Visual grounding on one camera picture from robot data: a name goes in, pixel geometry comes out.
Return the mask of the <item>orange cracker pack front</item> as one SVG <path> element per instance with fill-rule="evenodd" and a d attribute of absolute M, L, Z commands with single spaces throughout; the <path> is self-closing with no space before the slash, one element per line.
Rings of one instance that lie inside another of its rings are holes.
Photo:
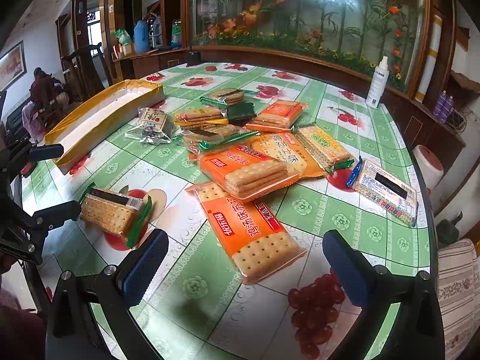
<path fill-rule="evenodd" d="M 186 189 L 202 206 L 245 284 L 257 283 L 306 253 L 261 200 L 241 202 L 213 182 Z"/>

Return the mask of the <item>orange cracker pack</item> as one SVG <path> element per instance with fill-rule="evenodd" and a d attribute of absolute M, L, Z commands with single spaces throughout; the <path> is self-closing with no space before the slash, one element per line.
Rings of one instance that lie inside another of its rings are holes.
<path fill-rule="evenodd" d="M 276 100 L 246 123 L 245 128 L 264 133 L 287 133 L 307 107 L 305 102 Z"/>
<path fill-rule="evenodd" d="M 299 180 L 287 163 L 252 149 L 248 145 L 230 145 L 199 154 L 199 170 L 231 197 L 250 202 Z"/>
<path fill-rule="evenodd" d="M 245 284 L 257 283 L 306 253 L 261 200 L 241 202 L 213 182 L 186 189 L 202 206 Z"/>

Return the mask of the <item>yellow white storage box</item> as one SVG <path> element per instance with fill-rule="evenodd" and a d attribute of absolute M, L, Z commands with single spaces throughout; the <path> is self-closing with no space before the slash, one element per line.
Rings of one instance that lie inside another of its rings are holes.
<path fill-rule="evenodd" d="M 81 103 L 45 135 L 47 145 L 60 144 L 55 166 L 66 175 L 99 143 L 137 117 L 142 108 L 165 100 L 161 84 L 123 80 Z"/>

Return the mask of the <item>Weidan green cracker pack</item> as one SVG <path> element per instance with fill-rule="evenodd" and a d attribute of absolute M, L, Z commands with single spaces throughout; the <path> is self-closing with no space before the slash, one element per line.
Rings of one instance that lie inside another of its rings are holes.
<path fill-rule="evenodd" d="M 351 167 L 355 162 L 353 156 L 338 141 L 317 125 L 298 127 L 295 136 L 330 175 L 337 170 Z"/>

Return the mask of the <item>yellow cheese biscuit bag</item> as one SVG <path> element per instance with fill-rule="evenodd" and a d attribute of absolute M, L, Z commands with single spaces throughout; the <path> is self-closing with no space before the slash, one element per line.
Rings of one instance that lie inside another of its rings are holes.
<path fill-rule="evenodd" d="M 252 149 L 287 163 L 300 179 L 326 176 L 326 171 L 292 133 L 265 133 L 249 140 Z"/>

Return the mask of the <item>dark green snack packet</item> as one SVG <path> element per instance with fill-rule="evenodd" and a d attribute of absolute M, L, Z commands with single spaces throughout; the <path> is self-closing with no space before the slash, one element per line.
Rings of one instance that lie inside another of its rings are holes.
<path fill-rule="evenodd" d="M 251 102 L 239 102 L 228 106 L 226 116 L 230 123 L 239 120 L 251 120 L 256 117 L 254 104 Z"/>

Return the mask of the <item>dark wooden chair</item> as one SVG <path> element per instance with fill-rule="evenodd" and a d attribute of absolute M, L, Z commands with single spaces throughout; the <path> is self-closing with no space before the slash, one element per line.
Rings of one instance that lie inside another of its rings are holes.
<path fill-rule="evenodd" d="M 102 43 L 88 45 L 75 50 L 70 55 L 60 58 L 63 65 L 69 70 L 72 82 L 77 89 L 80 100 L 85 102 L 91 97 L 113 85 L 112 76 L 102 52 Z M 97 58 L 103 68 L 107 86 L 97 72 L 94 59 Z"/>

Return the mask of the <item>striped cushion seat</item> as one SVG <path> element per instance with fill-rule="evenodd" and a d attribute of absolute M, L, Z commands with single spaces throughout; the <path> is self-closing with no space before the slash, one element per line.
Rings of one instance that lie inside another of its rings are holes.
<path fill-rule="evenodd" d="M 457 359 L 479 329 L 479 256 L 470 239 L 439 250 L 438 279 L 445 358 Z"/>

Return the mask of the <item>clear silver snack packet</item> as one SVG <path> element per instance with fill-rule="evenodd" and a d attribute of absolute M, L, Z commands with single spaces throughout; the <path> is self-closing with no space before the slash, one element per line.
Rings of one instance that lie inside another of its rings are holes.
<path fill-rule="evenodd" d="M 172 142 L 174 131 L 170 115 L 151 107 L 139 110 L 137 123 L 129 128 L 124 136 L 144 144 L 159 145 Z"/>

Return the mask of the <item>green snack bag on cabinet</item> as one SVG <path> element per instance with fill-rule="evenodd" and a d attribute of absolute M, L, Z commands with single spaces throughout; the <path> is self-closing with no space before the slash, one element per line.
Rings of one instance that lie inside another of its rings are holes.
<path fill-rule="evenodd" d="M 118 30 L 114 32 L 114 35 L 120 46 L 133 43 L 133 39 L 124 28 L 118 28 Z"/>

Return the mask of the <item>green edged cracker pack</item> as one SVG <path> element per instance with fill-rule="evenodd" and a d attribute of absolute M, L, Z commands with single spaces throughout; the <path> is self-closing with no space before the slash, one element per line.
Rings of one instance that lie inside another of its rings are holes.
<path fill-rule="evenodd" d="M 182 142 L 188 151 L 198 155 L 243 143 L 258 134 L 256 130 L 248 130 L 233 124 L 212 124 L 183 131 Z"/>

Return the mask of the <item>blue water jug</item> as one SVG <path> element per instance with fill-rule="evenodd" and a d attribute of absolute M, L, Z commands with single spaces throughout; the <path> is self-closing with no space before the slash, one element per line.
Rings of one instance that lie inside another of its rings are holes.
<path fill-rule="evenodd" d="M 133 29 L 133 41 L 135 52 L 143 54 L 150 50 L 149 34 L 147 23 L 139 20 Z"/>

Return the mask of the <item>small black cup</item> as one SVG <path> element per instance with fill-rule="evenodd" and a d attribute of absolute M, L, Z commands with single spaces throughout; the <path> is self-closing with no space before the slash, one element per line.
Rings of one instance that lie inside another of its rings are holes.
<path fill-rule="evenodd" d="M 202 63 L 202 56 L 199 50 L 193 49 L 190 47 L 186 54 L 186 66 L 192 67 L 197 66 Z"/>

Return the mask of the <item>white spray bottle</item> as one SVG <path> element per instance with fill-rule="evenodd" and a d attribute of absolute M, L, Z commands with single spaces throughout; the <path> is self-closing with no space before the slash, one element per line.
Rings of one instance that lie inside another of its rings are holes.
<path fill-rule="evenodd" d="M 366 97 L 366 104 L 369 107 L 378 108 L 388 82 L 389 74 L 388 57 L 384 55 L 374 70 L 373 78 L 369 86 L 368 95 Z"/>

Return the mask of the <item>purple bottles on shelf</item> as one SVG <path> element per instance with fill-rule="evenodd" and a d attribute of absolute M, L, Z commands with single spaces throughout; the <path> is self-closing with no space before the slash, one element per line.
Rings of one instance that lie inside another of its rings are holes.
<path fill-rule="evenodd" d="M 439 98 L 435 104 L 435 107 L 433 109 L 433 115 L 438 121 L 444 123 L 447 120 L 448 116 L 450 116 L 450 114 L 452 113 L 452 109 L 453 98 L 452 96 L 448 95 L 447 92 L 444 90 L 439 95 Z"/>

